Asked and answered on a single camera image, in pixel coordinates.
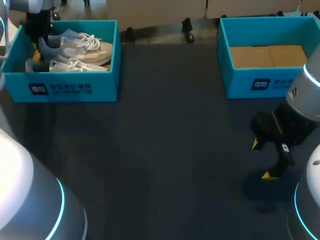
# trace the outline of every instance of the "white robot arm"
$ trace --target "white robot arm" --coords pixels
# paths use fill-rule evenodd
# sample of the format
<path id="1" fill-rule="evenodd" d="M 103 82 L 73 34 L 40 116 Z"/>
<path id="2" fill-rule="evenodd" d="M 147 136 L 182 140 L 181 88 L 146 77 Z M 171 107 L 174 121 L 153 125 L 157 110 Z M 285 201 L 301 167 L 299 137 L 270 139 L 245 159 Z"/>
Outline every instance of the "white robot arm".
<path id="1" fill-rule="evenodd" d="M 9 54 L 9 34 L 7 28 L 9 10 L 27 13 L 26 33 L 35 40 L 38 37 L 48 35 L 47 25 L 50 24 L 50 10 L 54 6 L 54 0 L 0 0 L 0 38 L 5 34 L 5 55 L 0 56 L 4 61 Z"/>

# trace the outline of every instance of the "printed logo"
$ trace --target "printed logo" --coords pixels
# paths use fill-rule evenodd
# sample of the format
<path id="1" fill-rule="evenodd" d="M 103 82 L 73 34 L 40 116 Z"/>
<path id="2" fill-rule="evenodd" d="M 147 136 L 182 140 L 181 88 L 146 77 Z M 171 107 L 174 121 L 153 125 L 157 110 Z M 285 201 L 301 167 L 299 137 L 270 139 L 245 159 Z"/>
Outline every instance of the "printed logo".
<path id="1" fill-rule="evenodd" d="M 33 95 L 49 95 L 46 85 L 43 83 L 30 83 L 28 86 Z"/>
<path id="2" fill-rule="evenodd" d="M 269 87 L 270 78 L 256 78 L 253 81 L 251 90 L 266 90 Z"/>

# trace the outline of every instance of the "tan box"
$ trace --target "tan box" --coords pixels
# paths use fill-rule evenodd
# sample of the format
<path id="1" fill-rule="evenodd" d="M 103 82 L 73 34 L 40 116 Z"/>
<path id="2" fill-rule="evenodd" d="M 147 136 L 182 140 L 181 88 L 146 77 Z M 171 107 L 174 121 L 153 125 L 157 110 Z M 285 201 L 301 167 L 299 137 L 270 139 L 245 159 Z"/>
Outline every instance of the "tan box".
<path id="1" fill-rule="evenodd" d="M 301 45 L 268 46 L 275 67 L 303 67 L 307 62 Z"/>
<path id="2" fill-rule="evenodd" d="M 232 46 L 230 51 L 237 69 L 274 68 L 267 46 Z"/>

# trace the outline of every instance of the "shoe sole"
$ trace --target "shoe sole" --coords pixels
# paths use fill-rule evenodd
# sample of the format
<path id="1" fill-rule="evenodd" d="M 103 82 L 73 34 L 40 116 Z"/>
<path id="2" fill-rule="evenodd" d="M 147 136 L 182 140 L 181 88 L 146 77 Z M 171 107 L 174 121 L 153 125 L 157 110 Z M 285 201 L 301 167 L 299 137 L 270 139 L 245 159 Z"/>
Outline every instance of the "shoe sole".
<path id="1" fill-rule="evenodd" d="M 96 61 L 96 62 L 86 62 L 86 64 L 92 64 L 92 65 L 96 65 L 96 66 L 102 66 L 104 64 L 106 64 L 107 62 L 109 62 L 111 60 L 111 57 L 103 59 L 101 61 Z"/>

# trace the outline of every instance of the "shoelace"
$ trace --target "shoelace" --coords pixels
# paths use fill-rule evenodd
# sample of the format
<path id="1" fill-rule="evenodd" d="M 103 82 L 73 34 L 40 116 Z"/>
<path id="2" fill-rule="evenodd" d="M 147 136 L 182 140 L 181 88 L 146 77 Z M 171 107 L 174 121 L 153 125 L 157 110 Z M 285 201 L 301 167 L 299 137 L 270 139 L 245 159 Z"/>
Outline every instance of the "shoelace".
<path id="1" fill-rule="evenodd" d="M 101 38 L 96 38 L 95 35 L 89 35 L 84 32 L 80 32 L 79 36 L 82 37 L 80 44 L 77 47 L 85 47 L 85 51 L 100 50 L 100 40 Z"/>
<path id="2" fill-rule="evenodd" d="M 69 60 L 70 60 L 69 65 L 71 66 L 71 69 L 67 69 L 67 71 L 80 70 L 81 72 L 83 72 L 84 69 L 90 70 L 90 68 L 88 67 L 87 64 L 83 63 L 82 61 L 79 61 L 78 59 L 70 58 Z"/>

